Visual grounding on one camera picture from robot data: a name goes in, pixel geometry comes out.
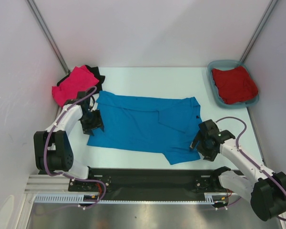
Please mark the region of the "blue t shirt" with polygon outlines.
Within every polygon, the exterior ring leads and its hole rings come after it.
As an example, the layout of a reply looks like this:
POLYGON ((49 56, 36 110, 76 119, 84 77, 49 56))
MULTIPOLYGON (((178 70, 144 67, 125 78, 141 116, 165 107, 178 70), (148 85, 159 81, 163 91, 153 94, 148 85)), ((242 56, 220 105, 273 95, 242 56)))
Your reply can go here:
POLYGON ((96 103, 104 129, 94 131, 88 146, 161 153, 171 165, 201 158, 190 149, 202 122, 195 97, 165 99, 101 91, 96 103))

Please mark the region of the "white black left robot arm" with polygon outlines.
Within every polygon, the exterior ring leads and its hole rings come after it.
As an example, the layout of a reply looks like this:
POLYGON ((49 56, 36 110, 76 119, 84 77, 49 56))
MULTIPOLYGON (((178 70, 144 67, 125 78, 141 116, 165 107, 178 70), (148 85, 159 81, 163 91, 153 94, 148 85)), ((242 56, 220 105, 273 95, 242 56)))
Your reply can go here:
POLYGON ((63 175, 79 180, 84 190, 92 190, 96 179, 89 175, 90 168, 75 160, 69 135, 75 124, 80 122, 82 132, 94 135, 95 129, 104 131, 101 112, 94 109, 93 95, 97 87, 77 93, 75 99, 65 102, 55 121, 44 131, 37 131, 33 136, 35 163, 40 171, 49 176, 63 175))

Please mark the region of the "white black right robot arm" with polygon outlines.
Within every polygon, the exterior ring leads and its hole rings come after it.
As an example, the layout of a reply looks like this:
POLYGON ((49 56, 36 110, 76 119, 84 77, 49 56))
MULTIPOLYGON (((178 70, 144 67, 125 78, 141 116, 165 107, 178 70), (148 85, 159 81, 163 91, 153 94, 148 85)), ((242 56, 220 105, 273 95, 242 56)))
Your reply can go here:
POLYGON ((213 190, 233 191, 250 203, 262 221, 277 217, 286 222, 280 216, 286 212, 286 174, 258 163, 243 150, 239 139, 228 130, 220 131, 213 120, 207 120, 199 124, 190 148, 196 149, 207 161, 214 161, 221 154, 242 172, 240 176, 227 167, 215 170, 210 179, 213 190))

